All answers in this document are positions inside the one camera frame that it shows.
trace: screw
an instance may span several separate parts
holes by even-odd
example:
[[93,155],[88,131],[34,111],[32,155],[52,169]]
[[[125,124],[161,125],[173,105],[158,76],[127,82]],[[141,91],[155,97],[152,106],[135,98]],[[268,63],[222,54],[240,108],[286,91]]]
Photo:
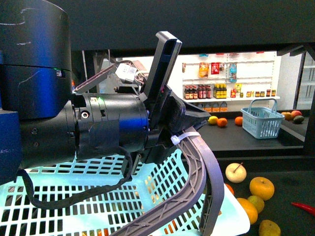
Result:
[[34,129],[31,130],[31,133],[32,133],[32,134],[37,134],[37,132],[38,132],[38,129],[37,129],[37,128],[34,128]]

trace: white label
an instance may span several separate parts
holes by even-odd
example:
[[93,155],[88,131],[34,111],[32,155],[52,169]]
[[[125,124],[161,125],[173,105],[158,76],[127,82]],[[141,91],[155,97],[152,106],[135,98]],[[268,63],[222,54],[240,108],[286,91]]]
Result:
[[137,72],[136,68],[127,64],[120,64],[115,73],[121,79],[133,81],[136,72]]
[[62,76],[61,70],[56,70],[56,74],[57,74],[57,77],[61,77]]

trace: white shelf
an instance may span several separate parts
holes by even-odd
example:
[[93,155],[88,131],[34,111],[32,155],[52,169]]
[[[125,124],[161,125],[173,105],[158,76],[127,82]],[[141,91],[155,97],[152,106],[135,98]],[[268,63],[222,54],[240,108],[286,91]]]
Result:
[[305,65],[303,66],[304,69],[312,69],[315,68],[315,65]]
[[190,103],[196,103],[196,102],[231,102],[231,101],[252,101],[252,100],[263,100],[263,99],[267,99],[267,98],[274,98],[274,99],[280,99],[279,96],[275,96],[275,97],[236,97],[236,98],[210,98],[210,99],[189,99],[189,100],[185,100],[183,99],[185,102],[190,102]]
[[302,83],[301,83],[301,86],[307,86],[307,85],[315,85],[315,81],[302,82]]

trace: packaged food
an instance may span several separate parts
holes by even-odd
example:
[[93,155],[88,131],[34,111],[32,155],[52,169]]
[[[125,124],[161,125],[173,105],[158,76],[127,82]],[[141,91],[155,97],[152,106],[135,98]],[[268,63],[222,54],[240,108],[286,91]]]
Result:
[[232,80],[236,80],[236,72],[237,72],[237,67],[235,63],[230,64],[230,74],[229,77]]
[[236,89],[231,89],[231,98],[236,98]]
[[242,84],[235,84],[235,89],[236,89],[236,97],[240,97],[241,89],[242,89]]
[[209,63],[201,62],[199,63],[199,77],[207,78],[209,74]]
[[227,103],[226,102],[221,103],[220,112],[227,112]]
[[212,112],[219,112],[219,111],[220,111],[219,104],[218,104],[218,102],[215,102],[215,103],[212,105]]
[[186,71],[186,63],[182,63],[182,72],[185,73]]
[[220,72],[220,63],[219,62],[211,63],[211,74],[218,75],[219,72]]

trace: red chili pepper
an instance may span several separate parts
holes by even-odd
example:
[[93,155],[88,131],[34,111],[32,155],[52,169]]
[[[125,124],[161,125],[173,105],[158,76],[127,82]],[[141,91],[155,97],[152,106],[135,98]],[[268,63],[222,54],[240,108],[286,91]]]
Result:
[[303,204],[303,203],[291,203],[293,206],[295,207],[299,207],[305,211],[307,211],[308,213],[312,214],[313,216],[315,216],[315,207]]

